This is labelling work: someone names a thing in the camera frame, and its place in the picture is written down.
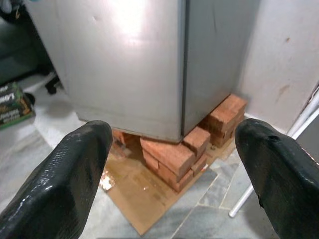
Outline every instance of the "refrigerator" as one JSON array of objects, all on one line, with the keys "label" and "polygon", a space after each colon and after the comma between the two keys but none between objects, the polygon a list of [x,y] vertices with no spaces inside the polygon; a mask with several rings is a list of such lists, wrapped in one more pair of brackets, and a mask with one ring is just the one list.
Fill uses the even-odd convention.
[{"label": "refrigerator", "polygon": [[26,0],[82,120],[179,142],[236,86],[258,0]]}]

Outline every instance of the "floor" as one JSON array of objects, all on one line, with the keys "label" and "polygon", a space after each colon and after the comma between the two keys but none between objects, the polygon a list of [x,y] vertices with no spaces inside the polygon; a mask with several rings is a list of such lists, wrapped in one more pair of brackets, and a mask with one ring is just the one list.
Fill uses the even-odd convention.
[{"label": "floor", "polygon": [[[36,117],[0,131],[0,211],[63,136],[83,124],[62,88],[53,96],[46,92],[46,80],[34,76],[20,83],[36,97]],[[249,183],[236,150],[226,160],[217,159],[143,237],[277,239],[256,194],[234,219],[228,217]],[[99,188],[81,239],[139,237]]]}]

